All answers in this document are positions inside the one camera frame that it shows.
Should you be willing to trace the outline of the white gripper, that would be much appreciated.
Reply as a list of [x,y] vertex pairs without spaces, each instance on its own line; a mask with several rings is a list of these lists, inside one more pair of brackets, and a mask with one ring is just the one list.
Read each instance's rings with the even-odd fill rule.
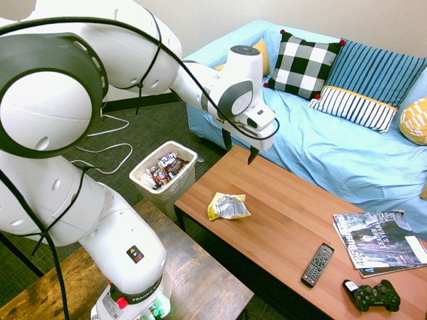
[[275,117],[264,121],[261,117],[238,116],[228,121],[215,117],[215,123],[222,128],[222,137],[227,151],[232,148],[231,135],[235,135],[250,145],[248,165],[258,156],[260,151],[267,151],[273,145]]

